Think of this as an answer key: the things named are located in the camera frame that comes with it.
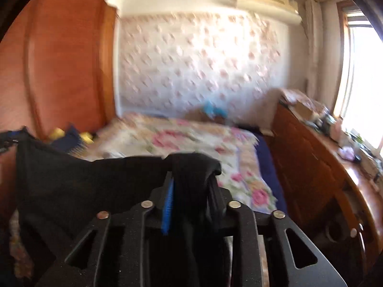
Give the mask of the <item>black garment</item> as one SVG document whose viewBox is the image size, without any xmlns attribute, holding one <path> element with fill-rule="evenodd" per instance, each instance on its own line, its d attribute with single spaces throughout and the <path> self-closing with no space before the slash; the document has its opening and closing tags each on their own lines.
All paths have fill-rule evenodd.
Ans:
<svg viewBox="0 0 383 287">
<path fill-rule="evenodd" d="M 218 160 L 191 153 L 85 161 L 29 139 L 17 147 L 16 166 L 21 241 L 37 286 L 99 213 L 121 214 L 149 199 L 168 172 L 162 233 L 149 239 L 150 286 L 227 285 L 229 249 L 208 208 Z"/>
</svg>

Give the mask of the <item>circle-pattern sheer curtain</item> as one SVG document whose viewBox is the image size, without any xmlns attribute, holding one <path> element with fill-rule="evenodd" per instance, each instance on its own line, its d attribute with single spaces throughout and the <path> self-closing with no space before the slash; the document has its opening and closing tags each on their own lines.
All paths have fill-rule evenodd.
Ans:
<svg viewBox="0 0 383 287">
<path fill-rule="evenodd" d="M 204 106 L 258 124 L 280 62 L 272 22 L 257 15 L 124 17 L 118 95 L 123 111 L 187 117 Z"/>
</svg>

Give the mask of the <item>white wall air conditioner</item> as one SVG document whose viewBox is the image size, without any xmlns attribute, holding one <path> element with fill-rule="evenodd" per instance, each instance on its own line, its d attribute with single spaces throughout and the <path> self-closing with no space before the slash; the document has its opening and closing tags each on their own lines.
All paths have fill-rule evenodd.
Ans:
<svg viewBox="0 0 383 287">
<path fill-rule="evenodd" d="M 302 22 L 295 0 L 236 0 L 236 7 L 289 25 Z"/>
</svg>

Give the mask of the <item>navy blue bed sheet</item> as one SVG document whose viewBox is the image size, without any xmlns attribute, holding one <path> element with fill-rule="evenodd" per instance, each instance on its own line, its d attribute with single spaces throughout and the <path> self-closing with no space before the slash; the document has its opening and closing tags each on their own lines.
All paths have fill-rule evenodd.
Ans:
<svg viewBox="0 0 383 287">
<path fill-rule="evenodd" d="M 258 138 L 258 144 L 255 146 L 256 154 L 260 164 L 260 172 L 262 178 L 271 189 L 274 197 L 276 197 L 276 208 L 287 214 L 287 205 L 284 197 L 283 188 L 276 174 L 275 164 L 269 147 L 262 134 L 255 133 Z"/>
</svg>

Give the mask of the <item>teal object behind bed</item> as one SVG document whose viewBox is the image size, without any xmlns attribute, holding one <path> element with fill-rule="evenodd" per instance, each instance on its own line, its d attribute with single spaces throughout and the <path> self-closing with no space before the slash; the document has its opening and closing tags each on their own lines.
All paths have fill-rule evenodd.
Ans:
<svg viewBox="0 0 383 287">
<path fill-rule="evenodd" d="M 225 109 L 214 106 L 212 102 L 206 102 L 203 106 L 203 113 L 209 119 L 215 119 L 216 117 L 221 117 L 223 119 L 227 118 L 227 112 Z"/>
</svg>

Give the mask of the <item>wooden louvred wardrobe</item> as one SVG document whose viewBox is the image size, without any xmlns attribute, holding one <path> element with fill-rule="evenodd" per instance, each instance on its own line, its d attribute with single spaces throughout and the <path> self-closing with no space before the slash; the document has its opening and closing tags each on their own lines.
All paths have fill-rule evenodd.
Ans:
<svg viewBox="0 0 383 287">
<path fill-rule="evenodd" d="M 1 130 L 106 126 L 117 17 L 107 0 L 30 0 L 1 40 Z"/>
</svg>

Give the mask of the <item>floral pink bedspread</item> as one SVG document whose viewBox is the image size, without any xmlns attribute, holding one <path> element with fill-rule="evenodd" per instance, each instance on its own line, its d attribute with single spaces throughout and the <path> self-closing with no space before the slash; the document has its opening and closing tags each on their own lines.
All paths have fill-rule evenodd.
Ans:
<svg viewBox="0 0 383 287">
<path fill-rule="evenodd" d="M 221 163 L 219 186 L 253 210 L 271 213 L 277 199 L 262 178 L 258 143 L 253 133 L 235 127 L 130 112 L 102 129 L 76 157 L 95 161 L 147 155 L 167 157 L 174 153 L 209 155 Z"/>
</svg>

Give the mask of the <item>window with wooden frame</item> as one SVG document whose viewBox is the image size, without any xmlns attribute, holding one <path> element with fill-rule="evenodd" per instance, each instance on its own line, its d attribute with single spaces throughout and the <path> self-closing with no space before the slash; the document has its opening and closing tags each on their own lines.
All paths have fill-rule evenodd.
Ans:
<svg viewBox="0 0 383 287">
<path fill-rule="evenodd" d="M 337 4 L 341 31 L 341 78 L 334 115 L 342 128 L 382 152 L 382 40 L 352 1 Z"/>
</svg>

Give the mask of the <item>side window drape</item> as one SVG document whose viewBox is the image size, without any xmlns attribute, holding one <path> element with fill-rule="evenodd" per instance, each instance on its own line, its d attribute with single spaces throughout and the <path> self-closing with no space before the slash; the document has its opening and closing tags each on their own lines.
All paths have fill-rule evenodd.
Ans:
<svg viewBox="0 0 383 287">
<path fill-rule="evenodd" d="M 319 93 L 319 64 L 323 48 L 323 17 L 316 0 L 305 1 L 306 36 L 308 38 L 307 95 L 316 99 Z"/>
</svg>

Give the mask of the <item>long wooden sideboard cabinet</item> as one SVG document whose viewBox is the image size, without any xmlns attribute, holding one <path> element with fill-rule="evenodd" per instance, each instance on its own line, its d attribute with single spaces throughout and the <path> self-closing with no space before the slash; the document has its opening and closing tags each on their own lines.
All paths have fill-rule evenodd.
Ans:
<svg viewBox="0 0 383 287">
<path fill-rule="evenodd" d="M 362 168 L 342 160 L 334 141 L 276 108 L 269 148 L 287 210 L 348 285 L 382 252 L 382 196 Z"/>
</svg>

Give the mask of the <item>stack of folded clothes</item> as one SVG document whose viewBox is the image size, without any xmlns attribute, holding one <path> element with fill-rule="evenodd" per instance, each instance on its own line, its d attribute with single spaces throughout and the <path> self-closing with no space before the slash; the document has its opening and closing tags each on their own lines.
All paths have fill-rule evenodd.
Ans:
<svg viewBox="0 0 383 287">
<path fill-rule="evenodd" d="M 55 128 L 48 136 L 49 144 L 60 152 L 67 154 L 78 152 L 94 142 L 94 134 L 80 132 L 70 124 L 66 130 Z"/>
</svg>

